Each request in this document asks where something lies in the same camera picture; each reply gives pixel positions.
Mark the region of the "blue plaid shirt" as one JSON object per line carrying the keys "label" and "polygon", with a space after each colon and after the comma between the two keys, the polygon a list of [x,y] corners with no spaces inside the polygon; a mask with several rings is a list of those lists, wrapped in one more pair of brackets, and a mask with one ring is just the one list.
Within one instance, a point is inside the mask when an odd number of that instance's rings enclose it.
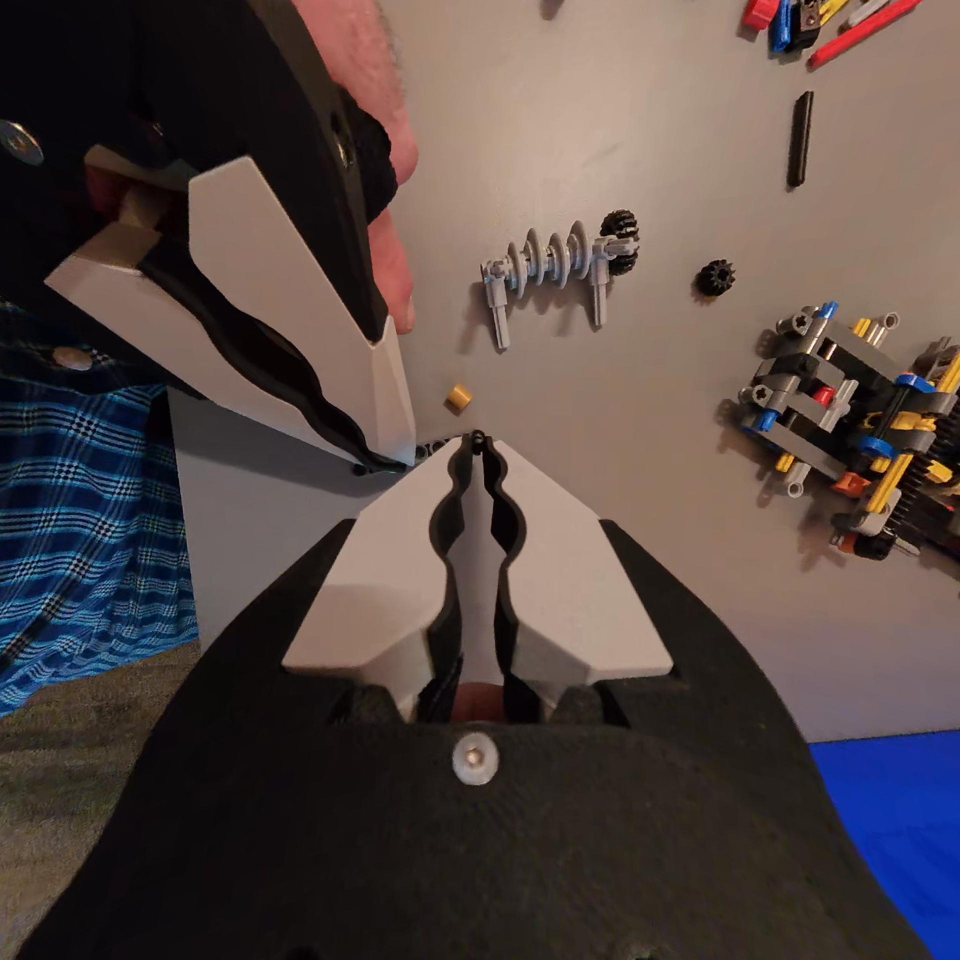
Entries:
{"label": "blue plaid shirt", "polygon": [[166,387],[3,298],[1,715],[198,639]]}

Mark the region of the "grey worm gear lego assembly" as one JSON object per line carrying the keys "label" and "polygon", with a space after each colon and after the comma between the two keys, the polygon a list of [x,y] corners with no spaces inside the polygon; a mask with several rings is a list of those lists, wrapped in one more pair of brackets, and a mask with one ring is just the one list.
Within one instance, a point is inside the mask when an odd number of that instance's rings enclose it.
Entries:
{"label": "grey worm gear lego assembly", "polygon": [[528,231],[521,246],[510,243],[504,256],[481,266],[498,352],[506,351],[511,343],[508,296],[522,299],[528,287],[546,282],[559,290],[571,281],[587,282],[592,296],[591,325],[595,330],[602,329],[608,319],[611,280],[634,269],[639,251],[639,223],[627,209],[608,213],[597,235],[590,234],[583,222],[575,221],[568,234],[553,233],[545,243],[534,229]]}

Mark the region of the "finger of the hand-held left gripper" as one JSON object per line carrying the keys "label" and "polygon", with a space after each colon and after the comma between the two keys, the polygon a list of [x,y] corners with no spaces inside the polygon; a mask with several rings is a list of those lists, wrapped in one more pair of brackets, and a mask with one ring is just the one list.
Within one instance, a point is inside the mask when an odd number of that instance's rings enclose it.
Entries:
{"label": "finger of the hand-held left gripper", "polygon": [[190,245],[116,222],[48,283],[223,409],[376,472],[408,467],[393,323],[370,340],[289,222]]}
{"label": "finger of the hand-held left gripper", "polygon": [[363,332],[256,162],[186,178],[103,146],[133,180],[84,244],[84,312],[214,404],[366,467],[409,467],[416,426],[394,321]]}

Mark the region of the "black lego axle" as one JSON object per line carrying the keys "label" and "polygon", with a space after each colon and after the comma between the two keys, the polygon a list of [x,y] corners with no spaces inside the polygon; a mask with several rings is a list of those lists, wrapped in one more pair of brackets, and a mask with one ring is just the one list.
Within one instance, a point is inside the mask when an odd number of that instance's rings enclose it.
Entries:
{"label": "black lego axle", "polygon": [[814,92],[806,90],[794,103],[791,115],[786,186],[795,190],[807,179]]}

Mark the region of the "multicoloured lego gearbox assembly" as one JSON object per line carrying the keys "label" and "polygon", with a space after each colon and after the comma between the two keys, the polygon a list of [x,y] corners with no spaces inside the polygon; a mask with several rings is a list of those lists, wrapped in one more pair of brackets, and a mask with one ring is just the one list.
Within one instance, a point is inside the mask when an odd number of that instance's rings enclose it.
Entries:
{"label": "multicoloured lego gearbox assembly", "polygon": [[774,456],[773,489],[800,498],[812,475],[846,508],[832,547],[871,561],[924,548],[959,558],[959,347],[930,343],[911,365],[882,349],[889,312],[846,325],[838,304],[782,319],[740,390],[741,429]]}

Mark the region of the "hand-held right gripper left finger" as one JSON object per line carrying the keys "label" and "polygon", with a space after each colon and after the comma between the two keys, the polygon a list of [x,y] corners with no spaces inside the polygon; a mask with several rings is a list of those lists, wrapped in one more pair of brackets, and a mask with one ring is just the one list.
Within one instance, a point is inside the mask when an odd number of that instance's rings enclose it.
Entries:
{"label": "hand-held right gripper left finger", "polygon": [[449,719],[463,667],[450,549],[465,531],[473,469],[472,436],[451,439],[360,512],[286,670],[383,688],[408,720]]}

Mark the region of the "blue object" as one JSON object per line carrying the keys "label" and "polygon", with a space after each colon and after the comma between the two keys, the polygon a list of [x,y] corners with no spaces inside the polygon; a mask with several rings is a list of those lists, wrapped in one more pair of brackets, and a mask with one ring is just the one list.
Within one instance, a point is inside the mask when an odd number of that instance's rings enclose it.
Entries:
{"label": "blue object", "polygon": [[847,833],[933,957],[959,957],[959,731],[812,743]]}

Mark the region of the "person's left hand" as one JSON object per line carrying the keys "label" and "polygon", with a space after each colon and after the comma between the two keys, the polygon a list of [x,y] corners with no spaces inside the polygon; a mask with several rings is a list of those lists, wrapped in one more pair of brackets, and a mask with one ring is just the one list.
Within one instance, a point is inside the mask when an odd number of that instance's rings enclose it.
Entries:
{"label": "person's left hand", "polygon": [[413,176],[419,150],[404,102],[391,27],[378,2],[295,1],[333,82],[383,129],[361,148],[377,158],[364,175],[376,199],[366,200],[371,269],[398,334],[413,330],[413,277],[389,209]]}

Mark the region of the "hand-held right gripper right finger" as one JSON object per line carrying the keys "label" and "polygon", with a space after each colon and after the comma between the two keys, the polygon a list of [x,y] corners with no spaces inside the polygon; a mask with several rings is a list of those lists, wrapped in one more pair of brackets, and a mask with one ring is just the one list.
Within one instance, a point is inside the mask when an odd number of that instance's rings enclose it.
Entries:
{"label": "hand-held right gripper right finger", "polygon": [[507,719],[537,723],[571,688],[667,676],[674,660],[601,518],[502,440],[483,440],[482,463],[505,554],[494,644]]}

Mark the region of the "pile of lego pieces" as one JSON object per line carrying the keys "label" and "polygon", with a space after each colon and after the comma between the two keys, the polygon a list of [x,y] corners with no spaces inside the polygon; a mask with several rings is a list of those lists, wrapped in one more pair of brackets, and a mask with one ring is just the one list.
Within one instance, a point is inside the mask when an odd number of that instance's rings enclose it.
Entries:
{"label": "pile of lego pieces", "polygon": [[822,30],[847,7],[849,1],[750,1],[741,18],[741,30],[751,38],[766,33],[774,58],[809,52],[809,72],[826,66],[873,36],[910,16],[922,1],[855,2],[837,26],[833,39],[817,46]]}

